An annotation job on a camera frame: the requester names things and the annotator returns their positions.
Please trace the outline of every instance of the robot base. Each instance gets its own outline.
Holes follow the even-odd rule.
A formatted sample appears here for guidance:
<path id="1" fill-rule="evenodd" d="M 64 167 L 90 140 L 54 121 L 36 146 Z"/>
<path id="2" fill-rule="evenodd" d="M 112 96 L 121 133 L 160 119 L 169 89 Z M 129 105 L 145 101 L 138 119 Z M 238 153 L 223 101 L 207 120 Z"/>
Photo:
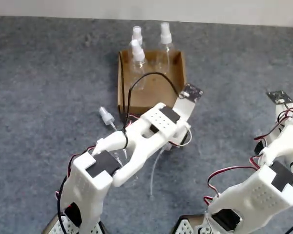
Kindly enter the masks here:
<path id="1" fill-rule="evenodd" d="M 219 234 L 207 223 L 204 214 L 181 216 L 171 234 Z"/>
<path id="2" fill-rule="evenodd" d="M 78 228 L 66 216 L 62 216 L 62 221 L 67 234 L 78 234 Z M 42 234 L 63 234 L 57 214 L 47 224 Z M 109 234 L 109 232 L 100 221 L 89 234 Z"/>

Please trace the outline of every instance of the cardboard tray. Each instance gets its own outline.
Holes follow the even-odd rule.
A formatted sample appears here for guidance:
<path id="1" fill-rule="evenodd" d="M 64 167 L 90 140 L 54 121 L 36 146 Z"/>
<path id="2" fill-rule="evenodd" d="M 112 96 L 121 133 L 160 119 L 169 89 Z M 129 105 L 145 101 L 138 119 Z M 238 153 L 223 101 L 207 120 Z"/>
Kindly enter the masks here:
<path id="1" fill-rule="evenodd" d="M 121 75 L 121 60 L 119 57 L 118 66 L 118 110 L 122 114 L 123 111 L 123 90 L 125 94 L 125 113 L 127 112 L 128 91 L 130 88 L 130 70 L 127 50 L 120 52 L 123 61 L 124 84 Z M 154 61 L 156 59 L 156 51 L 145 51 L 146 59 L 149 62 L 148 72 L 156 71 L 154 69 Z M 170 71 L 166 74 L 172 81 L 177 91 L 180 92 L 186 82 L 186 67 L 184 55 L 181 51 L 175 51 L 173 54 L 173 63 Z M 143 114 L 157 103 L 162 102 L 169 107 L 173 107 L 177 96 L 171 85 L 160 75 L 150 75 L 145 77 L 146 84 L 143 90 L 133 90 L 131 94 L 130 113 Z"/>

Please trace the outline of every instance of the white spray cap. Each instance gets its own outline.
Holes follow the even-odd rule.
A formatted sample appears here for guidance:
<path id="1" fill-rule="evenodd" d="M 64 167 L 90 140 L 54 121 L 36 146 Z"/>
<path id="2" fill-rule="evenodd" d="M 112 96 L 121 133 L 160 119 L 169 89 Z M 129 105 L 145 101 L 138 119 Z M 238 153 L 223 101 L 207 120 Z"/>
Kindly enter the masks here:
<path id="1" fill-rule="evenodd" d="M 131 47 L 132 47 L 132 55 L 133 59 L 135 61 L 141 62 L 145 59 L 145 53 L 143 49 L 141 48 L 141 45 L 139 44 L 138 40 L 132 40 L 131 41 Z"/>
<path id="2" fill-rule="evenodd" d="M 163 22 L 161 23 L 161 43 L 169 44 L 172 42 L 171 33 L 169 29 L 169 23 Z"/>
<path id="3" fill-rule="evenodd" d="M 132 28 L 132 37 L 131 40 L 137 40 L 140 45 L 142 45 L 142 34 L 141 34 L 141 27 L 134 26 Z"/>

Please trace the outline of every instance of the carpeted floor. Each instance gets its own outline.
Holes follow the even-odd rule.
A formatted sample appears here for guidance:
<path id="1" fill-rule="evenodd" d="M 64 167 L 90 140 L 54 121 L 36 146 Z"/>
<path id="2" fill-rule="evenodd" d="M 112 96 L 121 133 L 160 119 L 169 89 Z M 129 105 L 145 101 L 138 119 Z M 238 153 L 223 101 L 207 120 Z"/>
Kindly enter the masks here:
<path id="1" fill-rule="evenodd" d="M 136 24 L 147 47 L 156 46 L 157 21 L 0 17 L 0 234 L 41 233 L 56 212 L 54 191 L 70 155 L 112 133 L 97 110 L 118 117 L 117 52 Z M 155 157 L 133 186 L 111 189 L 102 221 L 112 234 L 168 234 L 180 215 L 204 212 L 210 173 L 248 164 L 252 138 L 272 127 L 265 91 L 293 98 L 293 29 L 173 22 L 171 31 L 188 81 L 204 90 L 189 120 L 194 138 L 160 158 L 155 199 Z M 227 172 L 213 183 L 223 191 L 250 174 Z M 257 233 L 292 225 L 293 208 Z"/>

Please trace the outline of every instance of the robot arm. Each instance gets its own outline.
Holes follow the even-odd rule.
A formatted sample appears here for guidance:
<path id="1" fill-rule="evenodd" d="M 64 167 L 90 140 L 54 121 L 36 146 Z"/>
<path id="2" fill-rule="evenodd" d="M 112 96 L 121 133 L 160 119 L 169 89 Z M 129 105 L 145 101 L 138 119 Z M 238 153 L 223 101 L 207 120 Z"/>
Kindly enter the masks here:
<path id="1" fill-rule="evenodd" d="M 71 172 L 63 186 L 61 211 L 74 224 L 79 234 L 89 234 L 100 221 L 104 198 L 111 185 L 119 187 L 137 173 L 146 160 L 168 142 L 179 144 L 190 125 L 187 123 L 202 91 L 187 84 L 169 108 L 158 103 L 122 131 L 97 141 L 93 152 L 84 153 L 73 161 Z M 132 152 L 123 167 L 109 153 L 126 149 Z"/>
<path id="2" fill-rule="evenodd" d="M 277 118 L 293 107 L 287 95 L 284 99 L 273 100 L 277 104 Z M 183 220 L 187 228 L 193 227 L 195 234 L 252 233 L 266 226 L 274 215 L 293 206 L 293 116 L 284 118 L 280 125 L 265 136 L 265 141 L 267 145 L 262 145 L 259 150 L 260 168 L 243 183 L 231 186 L 219 197 L 214 197 L 201 224 L 191 225 Z M 291 165 L 290 169 L 276 160 L 280 156 L 285 157 Z"/>

